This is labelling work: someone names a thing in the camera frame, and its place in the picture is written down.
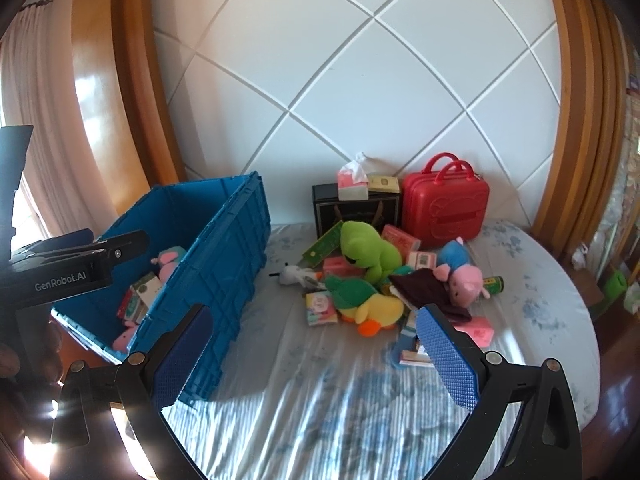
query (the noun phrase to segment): red suitcase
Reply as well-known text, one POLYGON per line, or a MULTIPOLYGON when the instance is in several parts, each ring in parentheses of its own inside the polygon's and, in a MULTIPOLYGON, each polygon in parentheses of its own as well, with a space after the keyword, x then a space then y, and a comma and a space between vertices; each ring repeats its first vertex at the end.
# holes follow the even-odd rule
POLYGON ((402 192, 402 228, 420 238, 424 248, 442 246, 459 236, 465 240, 478 236, 489 200, 489 185, 468 162, 452 153, 440 153, 421 173, 405 178, 402 192), (452 162, 433 171, 444 156, 452 162))

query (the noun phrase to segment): wall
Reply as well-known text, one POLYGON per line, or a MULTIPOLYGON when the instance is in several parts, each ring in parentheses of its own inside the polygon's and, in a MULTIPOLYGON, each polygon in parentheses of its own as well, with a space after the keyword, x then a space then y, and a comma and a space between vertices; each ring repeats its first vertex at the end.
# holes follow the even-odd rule
POLYGON ((455 152, 489 215, 529 226, 558 126, 551 0, 153 0, 156 45, 193 178, 257 170, 274 223, 363 151, 383 171, 455 152))

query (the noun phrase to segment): wooden bed frame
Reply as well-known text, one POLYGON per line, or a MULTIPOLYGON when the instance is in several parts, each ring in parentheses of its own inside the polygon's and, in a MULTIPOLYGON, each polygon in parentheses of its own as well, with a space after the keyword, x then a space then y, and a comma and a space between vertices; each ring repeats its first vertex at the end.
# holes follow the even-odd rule
POLYGON ((156 184, 186 180, 154 42, 151 0, 73 0, 74 76, 94 91, 80 102, 88 137, 119 214, 156 184))
MULTIPOLYGON (((558 136, 533 236, 566 262, 602 218, 622 147, 629 54, 604 0, 553 0, 561 42, 558 136)), ((150 0, 74 0, 76 80, 99 74, 81 103, 104 138, 92 149, 118 212, 149 186, 183 180, 162 92, 150 0)))
POLYGON ((624 133, 626 45, 604 0, 553 0, 562 63, 554 158, 532 234, 567 261, 593 239, 624 133))

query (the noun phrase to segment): bed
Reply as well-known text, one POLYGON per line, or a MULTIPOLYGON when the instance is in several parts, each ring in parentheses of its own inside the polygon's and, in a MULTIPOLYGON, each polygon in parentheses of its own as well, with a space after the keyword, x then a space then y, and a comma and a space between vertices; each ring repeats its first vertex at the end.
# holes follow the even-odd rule
MULTIPOLYGON (((210 402, 165 409, 166 420, 212 479, 421 478, 466 410, 450 400, 435 370, 392 367, 397 332, 365 339, 348 324, 306 325, 302 290, 269 274, 297 263, 314 239, 311 225, 274 229, 218 389, 210 402)), ((572 282, 508 222, 485 222, 469 247, 484 275, 506 284, 472 306, 496 330, 491 349, 513 363, 559 359, 584 428, 598 407, 600 361, 572 282)), ((516 412, 510 406, 477 478, 495 467, 516 412)))

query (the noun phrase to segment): suitcase handle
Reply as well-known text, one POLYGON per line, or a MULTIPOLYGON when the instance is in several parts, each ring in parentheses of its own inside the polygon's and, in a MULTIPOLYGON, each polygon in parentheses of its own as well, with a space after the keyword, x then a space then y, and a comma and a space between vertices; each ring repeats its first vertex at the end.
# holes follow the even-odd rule
POLYGON ((442 184, 444 184, 444 174, 454 166, 464 168, 466 170, 466 180, 468 182, 472 182, 476 179, 474 169, 471 167, 471 164, 469 164, 466 160, 454 160, 440 170, 440 173, 437 174, 436 179, 433 181, 433 183, 436 186, 442 186, 442 184))
POLYGON ((444 157, 448 157, 454 162, 456 162, 458 169, 462 170, 462 165, 460 164, 459 158, 457 158, 453 153, 442 152, 431 157, 431 160, 427 162, 427 165, 422 170, 422 174, 431 173, 431 171, 433 171, 433 167, 435 166, 436 162, 438 162, 441 158, 444 158, 444 157))

